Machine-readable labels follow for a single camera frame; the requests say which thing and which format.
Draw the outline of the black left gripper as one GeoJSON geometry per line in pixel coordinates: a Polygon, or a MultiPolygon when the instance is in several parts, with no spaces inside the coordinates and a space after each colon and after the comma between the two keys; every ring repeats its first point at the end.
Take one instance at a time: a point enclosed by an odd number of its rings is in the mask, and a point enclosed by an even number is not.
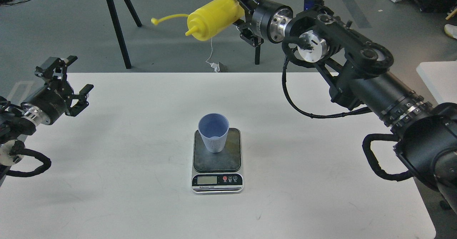
{"type": "Polygon", "coordinates": [[[87,101],[93,84],[86,84],[75,94],[67,81],[67,68],[78,59],[49,57],[35,69],[35,76],[44,80],[45,85],[22,102],[24,117],[34,125],[52,125],[63,113],[76,117],[89,106],[87,101]]]}

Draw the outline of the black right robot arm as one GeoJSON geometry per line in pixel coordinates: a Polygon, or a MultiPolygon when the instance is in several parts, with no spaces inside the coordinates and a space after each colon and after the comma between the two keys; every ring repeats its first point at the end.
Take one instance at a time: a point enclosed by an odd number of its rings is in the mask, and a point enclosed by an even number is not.
{"type": "Polygon", "coordinates": [[[456,210],[456,104],[431,103],[390,72],[393,55],[344,23],[324,0],[304,0],[294,15],[289,6],[268,0],[235,0],[245,11],[237,20],[240,36],[255,47],[267,39],[281,44],[281,75],[291,106],[310,118],[330,119],[374,113],[390,134],[369,134],[362,149],[373,172],[382,179],[417,178],[444,198],[444,209],[456,210]],[[315,68],[329,85],[330,100],[348,112],[315,115],[299,109],[287,89],[287,65],[315,68]]]}

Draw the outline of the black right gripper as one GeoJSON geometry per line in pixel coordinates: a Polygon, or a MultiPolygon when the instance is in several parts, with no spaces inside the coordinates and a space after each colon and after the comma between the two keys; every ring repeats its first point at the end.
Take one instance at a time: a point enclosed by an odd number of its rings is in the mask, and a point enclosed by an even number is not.
{"type": "Polygon", "coordinates": [[[248,11],[250,21],[238,19],[234,26],[240,32],[240,38],[252,47],[264,43],[264,39],[273,44],[281,43],[285,38],[285,28],[293,18],[292,8],[268,0],[236,0],[248,11]]]}

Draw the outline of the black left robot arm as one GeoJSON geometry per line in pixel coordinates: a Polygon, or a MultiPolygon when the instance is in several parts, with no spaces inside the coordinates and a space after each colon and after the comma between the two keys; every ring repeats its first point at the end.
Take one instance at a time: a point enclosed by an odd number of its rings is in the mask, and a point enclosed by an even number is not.
{"type": "Polygon", "coordinates": [[[67,69],[76,60],[73,55],[67,58],[49,57],[37,66],[35,75],[44,80],[44,85],[20,105],[1,97],[1,181],[7,176],[28,178],[47,171],[52,165],[50,158],[26,148],[25,139],[33,135],[40,124],[52,125],[62,115],[75,117],[89,106],[87,99],[94,86],[86,84],[75,93],[67,81],[67,69]],[[11,167],[25,156],[33,157],[41,165],[33,171],[12,170],[11,167]]]}

